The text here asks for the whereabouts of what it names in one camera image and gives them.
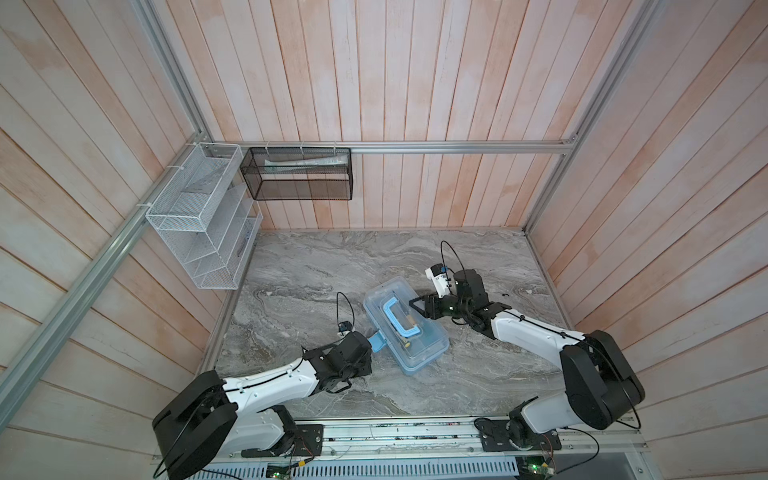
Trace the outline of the blue plastic tool box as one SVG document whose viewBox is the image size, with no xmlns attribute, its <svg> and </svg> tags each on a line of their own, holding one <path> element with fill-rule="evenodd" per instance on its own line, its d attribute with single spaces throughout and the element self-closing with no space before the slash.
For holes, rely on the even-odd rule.
<svg viewBox="0 0 768 480">
<path fill-rule="evenodd" d="M 370 290 L 363 301 L 368 319 L 376 332 L 368 338 L 374 352 L 388 347 L 402 371 L 415 375 L 445 353 L 450 340 L 445 328 L 423 318 L 409 301 L 417 294 L 403 277 L 395 277 Z M 408 330 L 417 324 L 420 332 Z"/>
</svg>

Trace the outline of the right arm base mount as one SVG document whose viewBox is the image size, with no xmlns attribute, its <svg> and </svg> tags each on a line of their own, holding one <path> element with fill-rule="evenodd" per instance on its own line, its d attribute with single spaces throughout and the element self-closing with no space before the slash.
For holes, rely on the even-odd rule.
<svg viewBox="0 0 768 480">
<path fill-rule="evenodd" d="M 486 417 L 476 418 L 473 425 L 479 433 L 484 452 L 558 451 L 562 449 L 557 432 L 552 430 L 537 434 L 521 420 L 491 420 Z"/>
</svg>

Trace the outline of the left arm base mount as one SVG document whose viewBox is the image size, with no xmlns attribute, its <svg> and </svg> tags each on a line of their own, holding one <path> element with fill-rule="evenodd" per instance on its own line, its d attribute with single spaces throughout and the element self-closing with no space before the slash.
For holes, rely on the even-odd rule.
<svg viewBox="0 0 768 480">
<path fill-rule="evenodd" d="M 243 458 L 317 457 L 322 452 L 324 426 L 320 423 L 299 424 L 284 434 L 268 450 L 246 449 Z"/>
</svg>

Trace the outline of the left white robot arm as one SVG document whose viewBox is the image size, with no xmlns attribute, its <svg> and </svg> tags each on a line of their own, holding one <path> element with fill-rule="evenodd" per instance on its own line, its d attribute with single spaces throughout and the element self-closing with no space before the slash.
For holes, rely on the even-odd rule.
<svg viewBox="0 0 768 480">
<path fill-rule="evenodd" d="M 273 370 L 222 378 L 214 370 L 195 377 L 152 420 L 161 454 L 154 478 L 186 479 L 219 453 L 242 450 L 283 454 L 297 426 L 288 401 L 336 394 L 372 372 L 373 348 L 359 332 L 315 349 Z"/>
</svg>

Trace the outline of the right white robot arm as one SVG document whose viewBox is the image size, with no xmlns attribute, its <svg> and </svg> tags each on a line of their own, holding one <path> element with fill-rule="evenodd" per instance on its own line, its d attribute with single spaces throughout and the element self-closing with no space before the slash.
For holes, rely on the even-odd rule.
<svg viewBox="0 0 768 480">
<path fill-rule="evenodd" d="M 517 448 L 530 449 L 537 436 L 577 424 L 605 430 L 645 399 L 642 383 L 609 333 L 562 329 L 493 302 L 473 269 L 454 272 L 435 264 L 425 274 L 435 291 L 409 301 L 421 316 L 449 317 L 534 353 L 562 372 L 562 392 L 529 399 L 509 413 L 506 430 Z"/>
</svg>

